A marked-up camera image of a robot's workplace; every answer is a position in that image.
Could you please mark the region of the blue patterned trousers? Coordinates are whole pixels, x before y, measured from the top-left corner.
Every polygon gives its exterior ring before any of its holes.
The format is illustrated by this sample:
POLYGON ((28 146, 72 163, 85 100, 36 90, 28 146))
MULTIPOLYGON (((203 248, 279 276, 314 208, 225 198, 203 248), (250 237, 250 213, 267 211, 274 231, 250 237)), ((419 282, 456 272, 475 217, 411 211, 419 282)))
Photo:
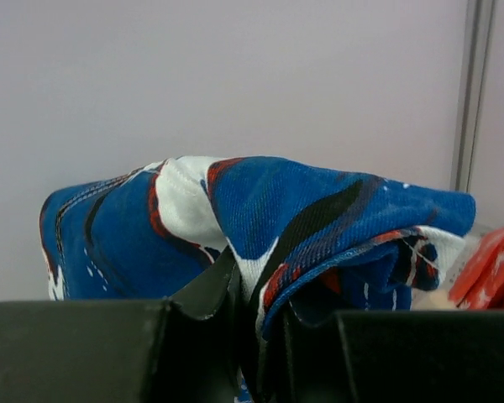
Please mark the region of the blue patterned trousers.
POLYGON ((53 301, 160 298, 229 249, 240 272, 248 395, 272 402, 282 307, 319 283, 363 310, 437 289, 476 214, 466 193, 270 156, 182 156, 51 193, 39 233, 53 301))

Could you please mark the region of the beige drawstring trousers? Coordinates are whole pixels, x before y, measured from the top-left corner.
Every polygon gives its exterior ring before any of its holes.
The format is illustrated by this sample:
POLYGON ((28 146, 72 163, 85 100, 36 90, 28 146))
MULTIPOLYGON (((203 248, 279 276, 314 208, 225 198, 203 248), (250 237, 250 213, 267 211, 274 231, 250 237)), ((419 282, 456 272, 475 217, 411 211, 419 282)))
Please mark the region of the beige drawstring trousers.
POLYGON ((457 306, 449 299, 449 294, 446 290, 415 290, 412 297, 411 310, 447 311, 457 310, 457 306))

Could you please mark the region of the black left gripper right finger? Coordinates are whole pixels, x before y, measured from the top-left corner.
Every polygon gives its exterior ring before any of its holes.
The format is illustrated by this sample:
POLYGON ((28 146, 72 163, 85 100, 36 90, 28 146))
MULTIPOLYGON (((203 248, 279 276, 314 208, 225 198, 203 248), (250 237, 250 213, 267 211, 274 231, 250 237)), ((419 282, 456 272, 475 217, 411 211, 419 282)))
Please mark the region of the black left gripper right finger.
POLYGON ((504 311, 361 311, 312 296, 275 319, 268 402, 504 402, 504 311))

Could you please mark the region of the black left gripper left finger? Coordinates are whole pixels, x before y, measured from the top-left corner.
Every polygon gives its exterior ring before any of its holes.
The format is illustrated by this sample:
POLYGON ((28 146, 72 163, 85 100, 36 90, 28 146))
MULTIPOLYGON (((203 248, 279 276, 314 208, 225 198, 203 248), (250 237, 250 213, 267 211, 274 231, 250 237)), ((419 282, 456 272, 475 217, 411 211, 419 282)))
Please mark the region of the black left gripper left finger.
POLYGON ((233 402, 239 294, 225 250, 159 300, 0 302, 0 402, 233 402))

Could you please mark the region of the orange white patterned trousers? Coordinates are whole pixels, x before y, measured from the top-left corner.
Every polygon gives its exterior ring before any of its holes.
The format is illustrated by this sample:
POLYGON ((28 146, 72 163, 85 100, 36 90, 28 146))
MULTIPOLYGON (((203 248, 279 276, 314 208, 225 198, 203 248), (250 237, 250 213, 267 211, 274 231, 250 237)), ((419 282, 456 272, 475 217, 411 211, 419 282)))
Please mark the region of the orange white patterned trousers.
POLYGON ((504 227, 486 234, 448 291, 464 310, 504 310, 504 227))

